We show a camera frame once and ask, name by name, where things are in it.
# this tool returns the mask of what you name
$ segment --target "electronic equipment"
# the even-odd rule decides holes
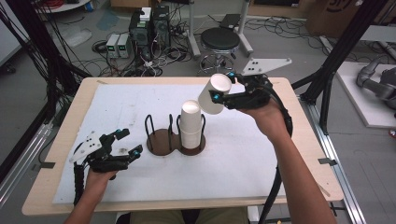
[[[131,37],[128,34],[120,35],[119,42],[117,43],[119,54],[121,58],[129,58],[132,52]]]
[[[233,28],[238,24],[240,18],[241,14],[226,14],[220,23],[220,27],[233,30]]]
[[[140,11],[140,20],[149,21],[151,18],[151,7],[142,7]]]
[[[154,22],[155,41],[161,49],[171,47],[169,35],[169,6],[155,7],[152,13]]]
[[[109,58],[119,58],[119,49],[117,48],[117,43],[119,42],[120,35],[111,35],[111,37],[107,40],[106,48],[107,48],[107,56]]]
[[[132,44],[135,54],[139,55],[140,58],[145,58],[146,61],[151,60],[151,49],[154,49],[152,38],[152,19],[149,21],[140,20],[140,9],[136,10],[131,17],[131,23],[129,25],[129,34],[132,39]]]

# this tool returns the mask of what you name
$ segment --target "cardboard box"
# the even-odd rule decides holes
[[[317,0],[306,20],[306,30],[311,35],[340,37],[361,6],[357,2]]]
[[[314,3],[315,0],[300,0],[298,6],[294,7],[250,4],[247,14],[250,16],[276,16],[296,19],[307,18],[308,12],[310,11]]]

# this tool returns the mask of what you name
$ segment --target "wooden table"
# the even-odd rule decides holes
[[[325,158],[308,119],[295,96],[290,83],[281,77],[270,78],[274,89],[293,117],[293,141],[299,148],[308,168],[317,180],[327,201],[340,201],[343,192],[328,164],[320,164],[318,159]],[[88,111],[95,91],[100,84],[158,84],[158,85],[205,85],[208,77],[89,77],[85,78],[71,104],[64,122],[55,138],[46,161],[54,161],[53,169],[42,169],[25,201],[22,212],[26,216],[67,214],[73,204],[54,204],[52,199],[58,188],[66,157],[73,146],[79,127]],[[100,203],[100,211],[134,211],[177,208],[225,207],[263,204],[265,196],[238,199],[165,201],[165,202],[127,202]],[[285,197],[278,197],[276,203],[286,203]]]

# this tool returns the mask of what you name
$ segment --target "brown wooden base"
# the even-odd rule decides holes
[[[205,136],[202,135],[200,146],[196,148],[184,148],[181,145],[179,135],[171,133],[169,138],[167,129],[156,130],[154,131],[154,133],[151,133],[148,137],[149,137],[147,140],[148,150],[156,156],[169,155],[175,149],[179,150],[182,154],[186,156],[195,156],[204,150],[206,144]]]

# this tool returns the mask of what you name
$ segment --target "white paper sheet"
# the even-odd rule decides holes
[[[266,196],[276,172],[273,146],[254,120],[235,110],[207,115],[206,146],[196,156],[175,150],[164,157],[147,146],[144,121],[153,118],[154,129],[167,128],[169,114],[176,119],[182,104],[196,100],[204,85],[101,85],[70,148],[54,203],[71,203],[75,196],[73,164],[68,159],[91,132],[112,133],[128,128],[130,135],[113,144],[113,152],[142,144],[140,159],[110,181],[104,202],[164,201]],[[234,85],[232,92],[243,91]],[[279,195],[285,195],[282,189]]]

